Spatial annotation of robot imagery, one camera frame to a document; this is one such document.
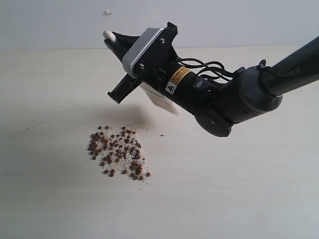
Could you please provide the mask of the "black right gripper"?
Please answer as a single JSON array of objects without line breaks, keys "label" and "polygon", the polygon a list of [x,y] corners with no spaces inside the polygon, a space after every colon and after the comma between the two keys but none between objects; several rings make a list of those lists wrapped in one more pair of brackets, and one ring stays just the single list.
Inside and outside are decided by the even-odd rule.
[{"label": "black right gripper", "polygon": [[[232,73],[218,61],[204,63],[195,58],[179,57],[172,46],[177,33],[177,26],[168,22],[151,49],[146,52],[147,58],[153,62],[153,69],[144,83],[192,114],[208,133],[227,137],[232,123],[213,108],[212,101],[222,87],[218,79],[229,82]],[[139,85],[139,80],[126,74],[107,94],[119,104]]]}]

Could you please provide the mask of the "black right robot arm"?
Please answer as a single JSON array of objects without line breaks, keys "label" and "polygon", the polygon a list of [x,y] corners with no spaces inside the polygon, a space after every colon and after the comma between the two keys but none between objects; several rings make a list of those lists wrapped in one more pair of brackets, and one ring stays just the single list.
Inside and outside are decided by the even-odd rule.
[{"label": "black right robot arm", "polygon": [[208,133],[227,137],[232,126],[278,108],[283,95],[319,79],[319,41],[314,39],[274,66],[266,60],[229,72],[218,61],[181,58],[172,42],[178,28],[147,28],[139,36],[105,30],[105,45],[125,77],[109,96],[120,103],[142,88],[152,103],[172,114],[180,106]]}]

